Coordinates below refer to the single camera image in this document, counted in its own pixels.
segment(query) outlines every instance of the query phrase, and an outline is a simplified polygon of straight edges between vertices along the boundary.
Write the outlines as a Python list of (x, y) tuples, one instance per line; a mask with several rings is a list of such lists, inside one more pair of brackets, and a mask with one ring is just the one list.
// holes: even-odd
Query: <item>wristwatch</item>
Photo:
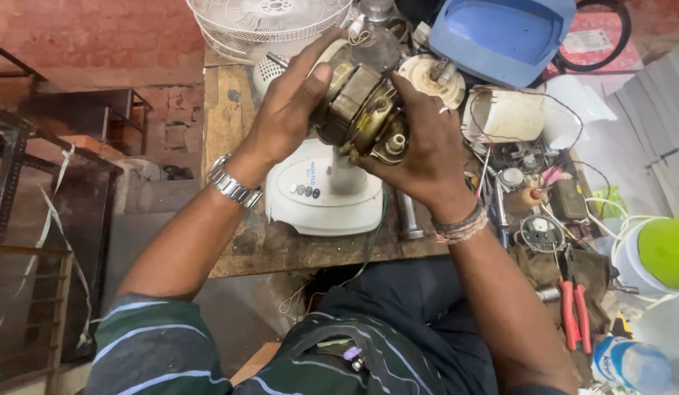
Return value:
[(257, 189), (247, 188), (225, 172), (225, 162), (231, 156), (231, 154), (226, 154), (216, 160), (208, 170), (207, 178), (220, 193), (248, 209), (256, 204), (264, 192), (261, 186)]

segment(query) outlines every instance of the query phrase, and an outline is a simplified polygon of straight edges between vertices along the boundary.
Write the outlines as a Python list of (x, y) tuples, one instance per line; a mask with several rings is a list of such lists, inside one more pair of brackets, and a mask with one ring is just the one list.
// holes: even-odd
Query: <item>dark trousers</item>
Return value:
[(491, 355), (449, 256), (370, 264), (344, 287), (330, 288), (317, 311), (386, 321), (423, 351), (450, 394), (498, 393)]

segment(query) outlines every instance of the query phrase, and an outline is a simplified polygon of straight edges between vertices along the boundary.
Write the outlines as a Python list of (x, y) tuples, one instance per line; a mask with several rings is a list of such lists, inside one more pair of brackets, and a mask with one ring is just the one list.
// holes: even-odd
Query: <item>white fan grille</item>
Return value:
[(336, 27), (352, 4), (352, 0), (186, 1), (208, 43), (238, 59), (250, 59), (249, 51), (263, 43), (300, 40)]

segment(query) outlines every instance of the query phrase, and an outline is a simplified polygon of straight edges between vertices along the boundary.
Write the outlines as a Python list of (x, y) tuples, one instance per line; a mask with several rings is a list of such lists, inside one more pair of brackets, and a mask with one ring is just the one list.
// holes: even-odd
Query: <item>hand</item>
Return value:
[(476, 198), (464, 182), (459, 114), (440, 114), (442, 99), (416, 91), (397, 73), (391, 81), (405, 103), (410, 125), (408, 153), (395, 166), (370, 156), (360, 157), (359, 166), (423, 203), (435, 221), (450, 224), (464, 220), (474, 210)]
[(333, 76), (327, 63), (313, 67), (331, 43), (345, 36), (341, 29), (327, 32), (271, 82), (252, 129), (226, 164), (228, 173), (244, 186), (256, 188), (306, 138), (310, 113), (325, 97)]

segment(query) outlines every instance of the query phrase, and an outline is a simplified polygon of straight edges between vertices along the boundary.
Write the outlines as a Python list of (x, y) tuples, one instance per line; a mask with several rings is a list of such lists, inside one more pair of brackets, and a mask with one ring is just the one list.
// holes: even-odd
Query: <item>red pliers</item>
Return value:
[[(573, 252), (571, 244), (567, 245), (563, 252), (563, 262), (560, 264), (556, 259), (559, 271), (562, 272), (562, 279), (559, 280), (559, 287), (562, 289), (562, 318), (564, 333), (566, 334), (566, 347), (574, 351), (581, 342), (583, 352), (591, 354), (591, 330), (588, 324), (588, 310), (584, 298), (586, 287), (577, 284), (572, 273)], [(578, 325), (573, 315), (573, 307), (576, 307)]]

